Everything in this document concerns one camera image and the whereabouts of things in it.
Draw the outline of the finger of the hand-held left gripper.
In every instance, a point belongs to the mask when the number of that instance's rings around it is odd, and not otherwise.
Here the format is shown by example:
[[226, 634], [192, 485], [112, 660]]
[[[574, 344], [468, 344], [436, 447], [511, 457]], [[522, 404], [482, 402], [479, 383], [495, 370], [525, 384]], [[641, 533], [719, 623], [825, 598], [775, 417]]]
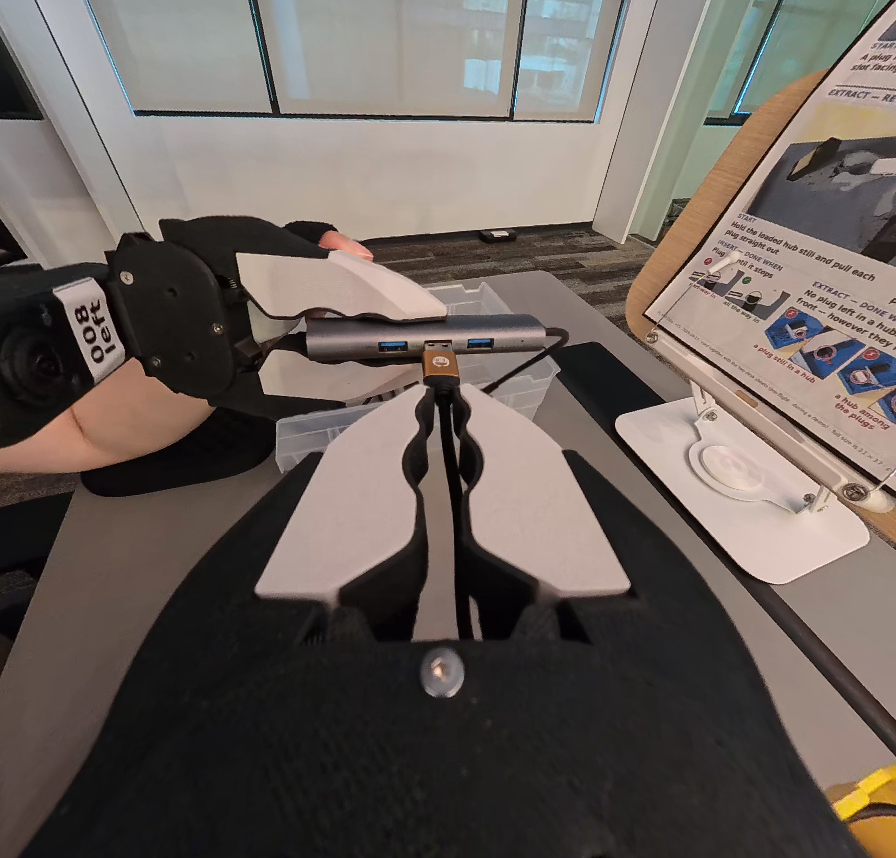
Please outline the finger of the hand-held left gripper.
[[372, 365], [356, 360], [319, 362], [302, 352], [275, 348], [261, 366], [261, 385], [267, 395], [322, 400], [339, 404], [363, 404], [367, 400], [421, 383], [421, 365], [387, 363]]
[[299, 318], [315, 309], [394, 322], [433, 320], [448, 314], [446, 306], [424, 287], [346, 251], [331, 251], [324, 259], [238, 252], [236, 259], [242, 287], [271, 318]]

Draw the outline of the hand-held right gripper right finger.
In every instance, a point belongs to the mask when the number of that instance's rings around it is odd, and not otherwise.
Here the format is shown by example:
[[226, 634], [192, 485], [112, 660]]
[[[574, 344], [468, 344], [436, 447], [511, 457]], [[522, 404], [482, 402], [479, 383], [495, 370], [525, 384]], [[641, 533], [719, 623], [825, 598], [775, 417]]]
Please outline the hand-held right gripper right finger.
[[454, 401], [462, 577], [480, 610], [523, 610], [631, 586], [563, 450], [468, 384]]

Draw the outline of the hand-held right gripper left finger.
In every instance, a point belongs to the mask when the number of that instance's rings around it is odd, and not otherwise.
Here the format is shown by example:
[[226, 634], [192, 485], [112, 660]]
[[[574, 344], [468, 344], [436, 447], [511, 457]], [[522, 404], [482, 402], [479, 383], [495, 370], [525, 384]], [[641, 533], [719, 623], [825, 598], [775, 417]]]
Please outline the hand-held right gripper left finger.
[[335, 606], [427, 533], [429, 390], [418, 384], [368, 412], [320, 458], [254, 587], [266, 599]]

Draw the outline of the grey USB hub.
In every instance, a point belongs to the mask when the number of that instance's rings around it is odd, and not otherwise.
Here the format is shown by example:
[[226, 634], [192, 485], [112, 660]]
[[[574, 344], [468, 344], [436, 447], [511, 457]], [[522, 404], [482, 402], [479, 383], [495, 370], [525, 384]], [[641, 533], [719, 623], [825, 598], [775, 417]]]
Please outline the grey USB hub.
[[494, 393], [509, 379], [564, 348], [569, 333], [546, 327], [528, 314], [449, 315], [429, 321], [327, 317], [308, 323], [308, 358], [319, 362], [356, 360], [372, 365], [417, 362], [424, 348], [445, 345], [460, 355], [530, 353], [532, 357], [482, 388]]

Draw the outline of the clear plastic bin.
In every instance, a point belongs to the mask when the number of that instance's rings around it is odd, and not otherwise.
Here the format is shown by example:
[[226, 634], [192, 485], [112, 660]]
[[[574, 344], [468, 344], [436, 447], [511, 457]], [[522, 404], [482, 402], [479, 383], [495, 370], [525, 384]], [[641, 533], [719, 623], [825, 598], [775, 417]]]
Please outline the clear plastic bin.
[[[450, 315], [510, 314], [505, 301], [486, 283], [467, 288], [461, 283], [428, 287]], [[458, 367], [461, 382], [484, 388], [515, 369], [528, 356], [522, 353], [461, 355]], [[545, 394], [559, 372], [552, 357], [542, 359], [499, 387], [493, 397], [517, 413], [532, 420]], [[296, 415], [277, 421], [275, 460], [282, 472], [289, 471], [311, 452], [324, 451], [330, 442], [357, 420], [378, 407], [375, 399], [367, 404]]]

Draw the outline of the thin black cable small copper plug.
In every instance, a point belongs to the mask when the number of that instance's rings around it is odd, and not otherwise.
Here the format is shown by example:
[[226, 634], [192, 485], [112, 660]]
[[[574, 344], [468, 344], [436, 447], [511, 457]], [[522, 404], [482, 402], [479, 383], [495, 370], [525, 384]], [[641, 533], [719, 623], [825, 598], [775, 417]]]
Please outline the thin black cable small copper plug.
[[454, 399], [461, 384], [454, 351], [445, 345], [429, 345], [422, 355], [423, 383], [431, 389], [438, 416], [442, 463], [452, 511], [454, 536], [454, 609], [460, 640], [473, 640], [474, 628], [468, 582], [462, 558], [461, 521], [463, 484], [454, 444]]

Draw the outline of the yellow storage bin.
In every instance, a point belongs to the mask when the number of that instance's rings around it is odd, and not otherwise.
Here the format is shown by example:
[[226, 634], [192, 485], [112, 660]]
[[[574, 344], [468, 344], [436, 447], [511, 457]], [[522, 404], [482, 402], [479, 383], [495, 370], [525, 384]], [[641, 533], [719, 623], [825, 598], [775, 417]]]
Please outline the yellow storage bin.
[[835, 813], [872, 857], [895, 856], [895, 765], [828, 787]]

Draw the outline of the person's left forearm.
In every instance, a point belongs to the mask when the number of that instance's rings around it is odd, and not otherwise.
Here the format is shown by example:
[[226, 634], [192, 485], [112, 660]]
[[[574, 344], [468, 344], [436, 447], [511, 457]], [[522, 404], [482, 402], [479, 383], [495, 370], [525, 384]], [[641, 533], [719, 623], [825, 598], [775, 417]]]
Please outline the person's left forearm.
[[147, 456], [184, 438], [213, 411], [130, 359], [36, 434], [3, 448], [1, 472], [80, 472]]

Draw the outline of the person's left hand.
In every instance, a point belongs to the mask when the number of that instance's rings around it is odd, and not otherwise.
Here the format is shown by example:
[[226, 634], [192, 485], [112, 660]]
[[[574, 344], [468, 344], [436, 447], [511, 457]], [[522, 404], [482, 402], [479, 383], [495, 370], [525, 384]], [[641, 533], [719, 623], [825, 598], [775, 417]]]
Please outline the person's left hand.
[[342, 251], [353, 255], [354, 257], [372, 262], [374, 257], [368, 247], [349, 238], [347, 235], [336, 231], [329, 230], [322, 234], [318, 245], [327, 251]]

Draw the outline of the white metal stand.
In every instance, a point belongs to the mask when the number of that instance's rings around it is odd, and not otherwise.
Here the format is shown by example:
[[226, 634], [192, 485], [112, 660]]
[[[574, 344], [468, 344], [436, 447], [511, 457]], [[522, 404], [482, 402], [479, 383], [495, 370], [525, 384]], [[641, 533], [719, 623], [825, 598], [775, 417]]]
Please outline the white metal stand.
[[742, 391], [692, 396], [616, 419], [616, 432], [736, 565], [783, 585], [869, 546], [861, 510], [894, 497]]

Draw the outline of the glass window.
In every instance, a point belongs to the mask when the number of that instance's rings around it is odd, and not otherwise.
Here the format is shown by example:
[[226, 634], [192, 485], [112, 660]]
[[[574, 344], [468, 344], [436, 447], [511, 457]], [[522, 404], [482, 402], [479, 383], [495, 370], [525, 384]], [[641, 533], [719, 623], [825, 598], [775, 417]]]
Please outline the glass window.
[[132, 110], [592, 121], [627, 0], [86, 0]]
[[727, 0], [733, 35], [705, 125], [742, 125], [788, 84], [829, 68], [890, 0]]

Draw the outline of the instruction sheet on wooden stand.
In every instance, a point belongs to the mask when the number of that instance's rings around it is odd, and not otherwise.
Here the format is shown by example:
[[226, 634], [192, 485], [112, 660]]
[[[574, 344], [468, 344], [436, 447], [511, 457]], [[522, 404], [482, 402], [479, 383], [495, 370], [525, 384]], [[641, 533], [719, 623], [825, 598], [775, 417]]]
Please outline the instruction sheet on wooden stand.
[[[678, 221], [659, 242], [654, 253], [638, 273], [631, 286], [625, 304], [626, 322], [633, 335], [647, 342], [651, 325], [646, 318], [649, 305], [662, 292], [678, 270], [691, 258], [725, 212], [731, 200], [739, 192], [757, 164], [790, 123], [807, 97], [819, 85], [827, 69], [812, 73], [788, 85], [751, 116], [733, 138], [728, 148], [713, 166], [694, 193]], [[780, 447], [769, 440], [779, 428], [789, 424], [777, 412], [759, 408], [758, 399], [748, 395], [739, 386], [724, 386], [719, 392], [713, 377], [721, 373], [697, 371], [697, 382], [708, 386], [711, 396], [721, 400], [721, 406], [754, 434], [765, 438], [773, 447]], [[894, 546], [894, 508], [885, 513], [874, 513], [857, 504], [850, 508], [862, 517], [868, 526]]]

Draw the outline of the dark wall panel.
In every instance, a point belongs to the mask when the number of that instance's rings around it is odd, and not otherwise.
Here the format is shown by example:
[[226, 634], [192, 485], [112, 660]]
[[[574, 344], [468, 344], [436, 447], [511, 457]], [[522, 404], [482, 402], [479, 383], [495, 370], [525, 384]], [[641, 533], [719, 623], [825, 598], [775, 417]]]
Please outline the dark wall panel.
[[3, 38], [1, 39], [1, 119], [35, 121], [44, 119], [39, 103]]

